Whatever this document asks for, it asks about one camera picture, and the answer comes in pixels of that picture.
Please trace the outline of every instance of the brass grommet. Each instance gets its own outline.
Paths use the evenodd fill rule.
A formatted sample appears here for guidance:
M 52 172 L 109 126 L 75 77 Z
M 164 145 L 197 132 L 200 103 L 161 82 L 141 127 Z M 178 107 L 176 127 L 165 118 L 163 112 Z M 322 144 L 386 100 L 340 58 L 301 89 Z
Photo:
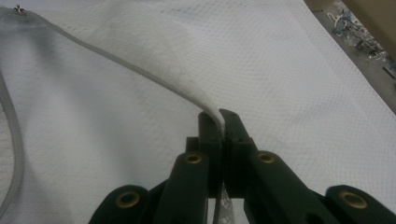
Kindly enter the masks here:
M 121 194 L 116 199 L 116 206 L 118 208 L 130 208 L 135 205 L 140 200 L 140 196 L 136 191 L 128 190 Z
M 272 163 L 275 161 L 275 158 L 267 152 L 259 153 L 258 157 L 261 162 L 265 162 L 265 163 Z
M 202 161 L 202 157 L 197 154 L 190 154 L 185 157 L 186 162 L 196 164 Z
M 355 193 L 342 191 L 340 193 L 340 198 L 343 200 L 344 203 L 351 207 L 359 209 L 364 209 L 367 207 L 367 202 L 361 196 Z

